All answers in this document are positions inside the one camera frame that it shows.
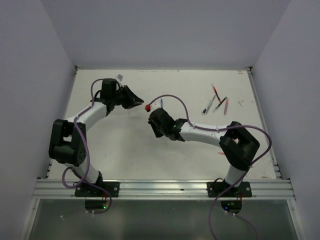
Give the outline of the white blue marker pen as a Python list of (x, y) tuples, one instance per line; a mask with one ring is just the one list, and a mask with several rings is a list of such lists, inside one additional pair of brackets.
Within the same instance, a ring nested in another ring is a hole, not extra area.
[(216, 95), (213, 96), (213, 98), (208, 102), (207, 106), (205, 107), (205, 109), (202, 111), (202, 115), (206, 115), (210, 109), (210, 107), (212, 106), (214, 100), (216, 98)]

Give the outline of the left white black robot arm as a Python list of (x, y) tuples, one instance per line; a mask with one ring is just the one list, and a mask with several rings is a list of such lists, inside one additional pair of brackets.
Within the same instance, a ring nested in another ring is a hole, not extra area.
[(101, 83), (101, 88), (97, 92), (90, 89), (91, 101), (87, 107), (68, 119), (53, 122), (48, 149), (51, 159), (66, 166), (61, 176), (63, 186), (75, 189), (86, 184), (87, 192), (95, 197), (103, 193), (104, 184), (102, 174), (91, 164), (87, 131), (116, 106), (129, 110), (144, 103), (127, 85), (114, 78), (100, 78), (91, 85), (96, 83)]

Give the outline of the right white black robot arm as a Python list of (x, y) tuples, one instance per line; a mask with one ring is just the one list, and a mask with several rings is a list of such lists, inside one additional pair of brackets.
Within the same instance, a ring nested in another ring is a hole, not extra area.
[(208, 131), (209, 127), (192, 126), (186, 119), (174, 120), (164, 109), (158, 108), (148, 118), (155, 136), (172, 141), (199, 142), (220, 147), (229, 162), (229, 169), (223, 180), (223, 192), (235, 196), (241, 190), (241, 176), (249, 170), (260, 148), (259, 141), (239, 122), (227, 125), (227, 130)]

